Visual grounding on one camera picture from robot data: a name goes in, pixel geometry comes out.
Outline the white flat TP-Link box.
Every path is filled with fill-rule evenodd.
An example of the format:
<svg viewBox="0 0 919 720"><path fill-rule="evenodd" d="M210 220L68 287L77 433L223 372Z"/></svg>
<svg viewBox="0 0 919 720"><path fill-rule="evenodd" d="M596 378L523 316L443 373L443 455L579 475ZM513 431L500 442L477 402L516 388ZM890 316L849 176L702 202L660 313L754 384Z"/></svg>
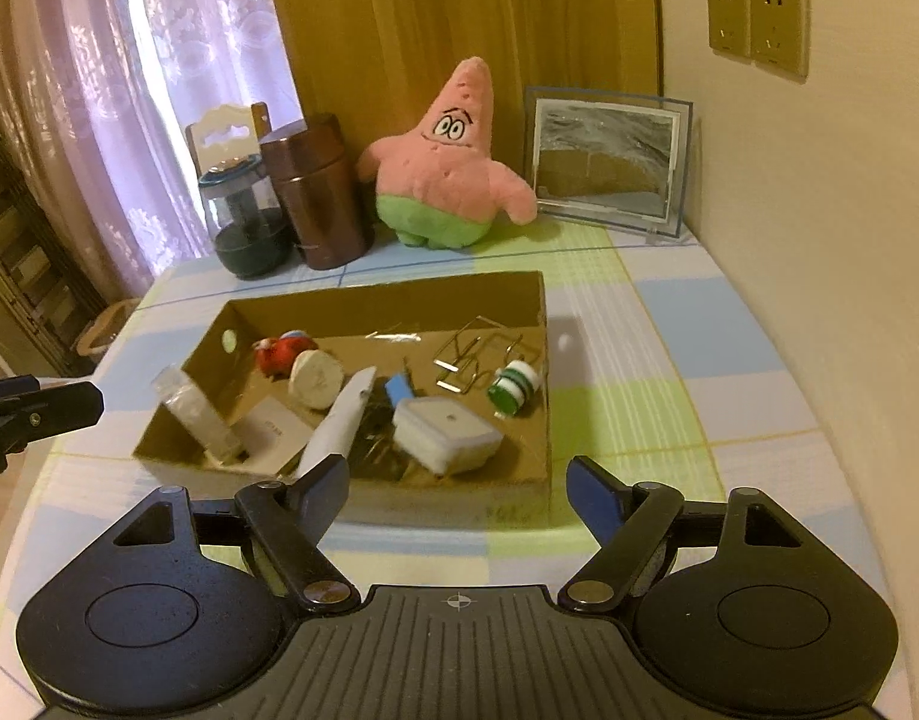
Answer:
<svg viewBox="0 0 919 720"><path fill-rule="evenodd" d="M313 427L274 397L265 397L231 424L244 455L220 463L228 472L279 476L308 444Z"/></svg>

